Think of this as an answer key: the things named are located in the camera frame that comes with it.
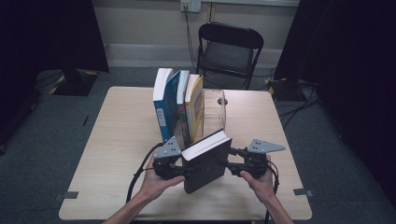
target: gray floor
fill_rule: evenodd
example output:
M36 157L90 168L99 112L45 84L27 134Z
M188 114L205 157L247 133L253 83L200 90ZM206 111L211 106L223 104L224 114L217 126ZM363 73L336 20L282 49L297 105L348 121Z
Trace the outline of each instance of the gray floor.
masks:
M35 111L0 157L0 223L69 223L58 218L62 201L56 197L68 189L106 91L112 86L153 86L157 69L111 68L110 74L97 78L87 97L48 94L56 76L37 83L42 95ZM56 72L42 73L38 79ZM265 90L263 76L271 72L257 69L250 89ZM244 89L242 83L213 74L205 79L207 88ZM308 94L310 87L304 91ZM283 114L301 104L276 102L276 107ZM282 123L289 117L281 117ZM313 217L298 223L396 223L396 211L361 160L340 141L335 127L323 106L316 104L299 111L285 129L304 187L315 193L309 198Z

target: chair backrest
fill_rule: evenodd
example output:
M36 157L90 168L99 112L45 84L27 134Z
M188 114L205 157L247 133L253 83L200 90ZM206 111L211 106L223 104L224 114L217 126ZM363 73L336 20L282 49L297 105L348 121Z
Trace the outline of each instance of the chair backrest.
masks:
M220 22L202 25L198 36L201 46L202 39L249 49L261 49L264 45L264 40L257 31Z

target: blue book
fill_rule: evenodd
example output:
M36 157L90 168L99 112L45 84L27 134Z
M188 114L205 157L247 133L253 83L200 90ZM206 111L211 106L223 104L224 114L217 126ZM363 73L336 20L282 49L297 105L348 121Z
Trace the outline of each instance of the blue book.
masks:
M181 70L180 78L178 81L177 89L177 107L178 107L178 118L180 120L181 134L183 138L184 148L190 146L190 131L189 131L189 121L187 118L186 104L184 98L186 97L187 84L189 83L190 71Z
M160 68L155 79L153 103L164 142L174 136L177 125L179 76L180 72L174 73L171 68Z

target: power outlet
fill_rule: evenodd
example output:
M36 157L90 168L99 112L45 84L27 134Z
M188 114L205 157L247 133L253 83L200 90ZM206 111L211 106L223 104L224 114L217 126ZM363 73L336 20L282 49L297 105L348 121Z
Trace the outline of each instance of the power outlet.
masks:
M180 11L201 12L201 1L180 0Z

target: electrical cord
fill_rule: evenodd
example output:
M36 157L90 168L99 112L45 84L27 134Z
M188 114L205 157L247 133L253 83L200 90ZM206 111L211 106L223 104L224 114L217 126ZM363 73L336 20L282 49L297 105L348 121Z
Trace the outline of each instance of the electrical cord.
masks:
M283 125L283 130L286 129L286 127L288 126L288 124L289 124L289 122L291 121L291 119L292 119L300 110L305 109L305 108L308 108L309 106L315 105L315 104L318 102L318 99L317 99L316 101L310 103L310 101L311 101L311 99L312 99L312 96L313 96L313 94L314 94L314 91L315 91L315 88L312 89L312 91L311 91L311 93L310 93L308 99L307 99L307 100L305 101L305 103L303 103L301 106L299 106L298 108L293 109L293 110L291 110L291 111L289 111L289 112L286 112L286 113L284 113L284 114L279 115L279 117L283 117L283 116L285 116L285 115L288 115L288 114L291 114L291 113L292 113L291 116L290 116L290 117L288 118L288 120L286 121L286 123Z
M254 77L272 77L275 73L276 67L274 68L268 68L270 70L270 75L264 75L264 76L254 76Z
M186 23L187 23L187 41L189 43L189 53L190 53L190 59L191 59L191 63L192 63L192 67L194 68L194 70L196 70L196 61L195 61L195 57L194 57L194 53L192 50L192 42L191 42L191 32L190 32L190 25L189 25L189 16L188 16L188 10L186 7L184 8L184 15L186 17Z
M145 170L150 170L151 168L148 169L144 169L143 167L146 164L146 161L149 159L149 156L152 154L152 152L157 148L157 147L161 147L163 146L163 143L159 143L157 145L155 145L146 155L146 158L143 159L142 164L140 165L139 169L137 170L136 174L134 174L134 178L131 181L131 184L129 185L128 188L128 195L126 196L126 203L128 203L131 200L132 197L132 191L134 190L134 184L136 183L137 179L139 178L139 176L143 173L143 171Z
M267 168L271 170L271 172L274 174L274 177L275 177L274 193L276 194L277 188L279 187L279 171L277 170L277 167L275 166L275 164L273 162L271 162L271 161L268 161L268 162L271 163L275 167L275 170L274 170L271 166L269 166L269 165L267 166ZM268 212L268 209L267 209L267 212L265 213L264 224L268 224L269 219L270 219L270 213Z
M255 90L253 90L253 91L261 91L261 90L264 89L265 87L267 87L267 84L265 84L265 85L259 87L258 89L255 89Z
M212 22L212 9L213 9L213 3L210 3L209 22Z
M42 89L42 88L44 88L44 87L47 87L48 85L54 83L56 80L58 80L58 79L61 77L61 75L62 75L62 72L59 72L59 73L52 74L52 75L50 75L50 76L48 76L48 77L43 77L43 78L39 79L39 80L36 82L36 85L37 85L39 82L42 82L42 81L44 81L44 80L46 80L46 79L48 79L48 78L50 78L50 77L55 77L55 76L57 76L57 77L56 77L55 79L53 79L51 82L46 83L46 84L43 84L43 85L41 85L41 86L39 86L39 87L35 87L35 90L36 90L36 91L37 91L37 90L40 90L40 89Z

